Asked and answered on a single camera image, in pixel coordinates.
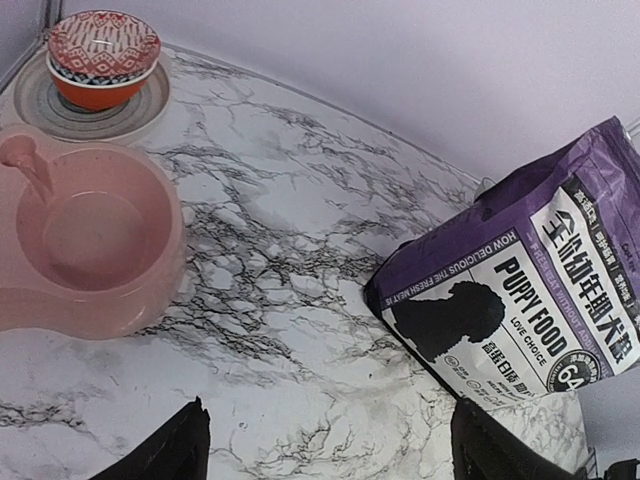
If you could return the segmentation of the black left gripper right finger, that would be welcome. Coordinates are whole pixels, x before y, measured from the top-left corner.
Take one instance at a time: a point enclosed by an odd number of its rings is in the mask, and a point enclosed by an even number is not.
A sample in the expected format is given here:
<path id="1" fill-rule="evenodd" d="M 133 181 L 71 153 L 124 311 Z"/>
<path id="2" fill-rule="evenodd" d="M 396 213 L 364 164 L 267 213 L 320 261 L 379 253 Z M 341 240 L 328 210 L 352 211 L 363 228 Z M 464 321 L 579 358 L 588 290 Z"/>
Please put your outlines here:
<path id="1" fill-rule="evenodd" d="M 585 479 L 580 468 L 570 473 L 545 459 L 469 399 L 456 403 L 451 420 L 455 480 L 575 480 Z"/>

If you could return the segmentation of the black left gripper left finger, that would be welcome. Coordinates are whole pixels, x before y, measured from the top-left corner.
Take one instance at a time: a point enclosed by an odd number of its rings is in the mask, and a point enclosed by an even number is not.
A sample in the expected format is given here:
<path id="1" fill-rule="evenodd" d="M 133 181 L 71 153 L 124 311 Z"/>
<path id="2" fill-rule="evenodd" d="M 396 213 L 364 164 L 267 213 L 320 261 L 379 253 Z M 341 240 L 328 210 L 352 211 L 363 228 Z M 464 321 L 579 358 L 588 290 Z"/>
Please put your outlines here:
<path id="1" fill-rule="evenodd" d="M 91 480 L 206 480 L 208 461 L 209 413 L 196 397 Z"/>

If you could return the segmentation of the purple puppy food bag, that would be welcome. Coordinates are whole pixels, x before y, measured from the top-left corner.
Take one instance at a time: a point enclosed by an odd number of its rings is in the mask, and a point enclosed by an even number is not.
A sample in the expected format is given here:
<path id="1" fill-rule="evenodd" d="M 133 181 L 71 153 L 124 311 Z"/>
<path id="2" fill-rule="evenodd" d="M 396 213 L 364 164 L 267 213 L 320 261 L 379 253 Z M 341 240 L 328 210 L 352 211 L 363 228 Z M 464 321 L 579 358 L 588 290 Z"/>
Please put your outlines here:
<path id="1" fill-rule="evenodd" d="M 610 118 L 401 245 L 364 300 L 453 396 L 487 410 L 639 363 L 639 155 Z"/>

